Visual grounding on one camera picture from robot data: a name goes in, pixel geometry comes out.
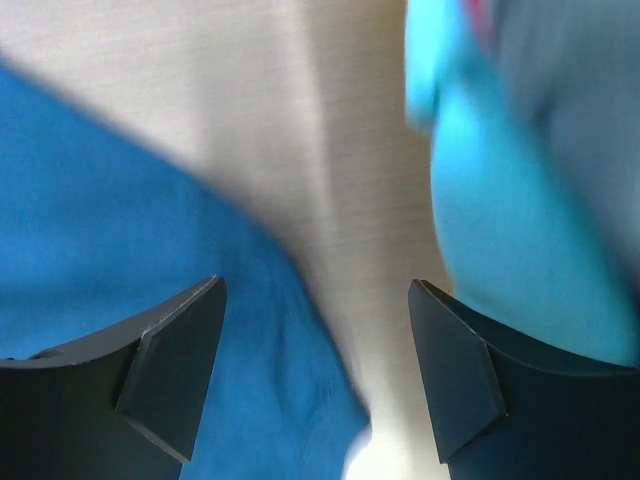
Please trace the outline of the dark blue t shirt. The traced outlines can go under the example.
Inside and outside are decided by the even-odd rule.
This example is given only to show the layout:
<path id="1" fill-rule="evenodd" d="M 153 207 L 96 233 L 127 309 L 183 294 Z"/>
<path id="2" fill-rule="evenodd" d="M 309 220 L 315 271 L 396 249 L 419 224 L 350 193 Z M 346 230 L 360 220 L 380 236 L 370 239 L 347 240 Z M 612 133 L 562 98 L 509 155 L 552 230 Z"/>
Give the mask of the dark blue t shirt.
<path id="1" fill-rule="evenodd" d="M 369 424 L 294 263 L 240 208 L 1 71 L 1 353 L 25 357 L 206 277 L 228 301 L 186 479 L 338 479 Z"/>

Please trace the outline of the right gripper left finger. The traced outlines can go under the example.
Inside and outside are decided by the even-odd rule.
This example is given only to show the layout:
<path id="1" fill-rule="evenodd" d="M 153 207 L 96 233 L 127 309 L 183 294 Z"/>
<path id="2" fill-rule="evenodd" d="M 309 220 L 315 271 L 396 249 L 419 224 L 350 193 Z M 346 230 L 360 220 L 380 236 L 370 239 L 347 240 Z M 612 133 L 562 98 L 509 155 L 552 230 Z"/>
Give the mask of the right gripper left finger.
<path id="1" fill-rule="evenodd" d="M 5 479 L 176 479 L 194 452 L 227 289 L 210 277 L 110 327 L 1 363 Z"/>

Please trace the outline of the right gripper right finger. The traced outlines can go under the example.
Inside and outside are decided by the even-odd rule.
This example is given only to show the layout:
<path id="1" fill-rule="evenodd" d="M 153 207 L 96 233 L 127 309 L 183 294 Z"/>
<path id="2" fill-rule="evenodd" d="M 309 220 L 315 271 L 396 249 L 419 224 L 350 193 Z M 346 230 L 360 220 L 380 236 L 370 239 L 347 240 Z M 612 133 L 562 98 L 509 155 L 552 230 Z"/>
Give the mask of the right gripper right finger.
<path id="1" fill-rule="evenodd" d="M 639 475 L 639 373 L 552 347 L 429 282 L 410 320 L 439 461 L 454 479 Z"/>

